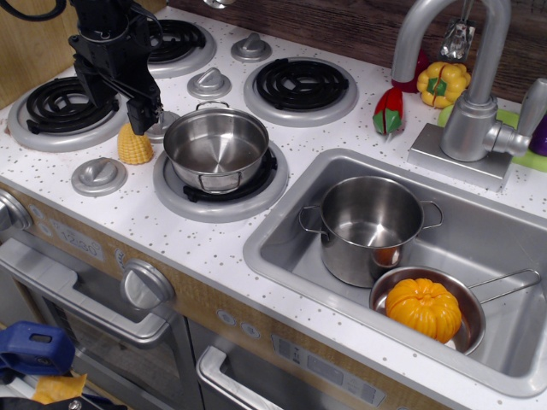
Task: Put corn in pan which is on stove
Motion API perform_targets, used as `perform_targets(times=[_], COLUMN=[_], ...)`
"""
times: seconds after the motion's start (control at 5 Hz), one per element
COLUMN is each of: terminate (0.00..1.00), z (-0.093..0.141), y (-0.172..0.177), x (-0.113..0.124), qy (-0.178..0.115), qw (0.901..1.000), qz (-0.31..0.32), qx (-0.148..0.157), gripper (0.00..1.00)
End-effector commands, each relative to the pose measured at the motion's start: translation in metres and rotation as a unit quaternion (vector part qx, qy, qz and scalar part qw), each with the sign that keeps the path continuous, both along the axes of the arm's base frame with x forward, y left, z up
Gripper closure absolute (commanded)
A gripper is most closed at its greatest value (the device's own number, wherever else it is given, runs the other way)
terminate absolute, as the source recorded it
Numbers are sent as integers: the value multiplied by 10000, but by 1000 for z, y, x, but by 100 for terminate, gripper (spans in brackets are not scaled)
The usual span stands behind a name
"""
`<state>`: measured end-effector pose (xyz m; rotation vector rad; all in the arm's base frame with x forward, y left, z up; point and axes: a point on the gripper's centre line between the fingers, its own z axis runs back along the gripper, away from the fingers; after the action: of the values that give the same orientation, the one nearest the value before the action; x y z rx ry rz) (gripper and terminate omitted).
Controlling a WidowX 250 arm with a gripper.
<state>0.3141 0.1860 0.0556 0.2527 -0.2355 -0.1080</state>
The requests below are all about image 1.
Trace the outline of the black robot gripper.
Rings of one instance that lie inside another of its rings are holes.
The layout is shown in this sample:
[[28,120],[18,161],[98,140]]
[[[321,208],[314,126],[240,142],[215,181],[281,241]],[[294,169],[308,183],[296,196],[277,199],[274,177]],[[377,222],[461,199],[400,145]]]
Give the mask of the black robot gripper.
[[144,135],[162,114],[159,87],[148,69],[152,50],[146,12],[91,12],[81,15],[78,34],[69,39],[74,68],[85,94],[102,107],[115,94],[124,95],[133,132]]

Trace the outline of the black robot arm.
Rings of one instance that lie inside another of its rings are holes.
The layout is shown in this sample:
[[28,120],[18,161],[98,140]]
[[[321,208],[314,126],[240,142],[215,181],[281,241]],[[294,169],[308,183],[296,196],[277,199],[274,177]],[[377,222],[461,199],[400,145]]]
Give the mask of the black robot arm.
[[133,132],[143,135],[159,121],[160,89],[148,68],[162,43],[159,20],[134,1],[72,1],[79,33],[69,39],[74,69],[97,107],[126,97]]

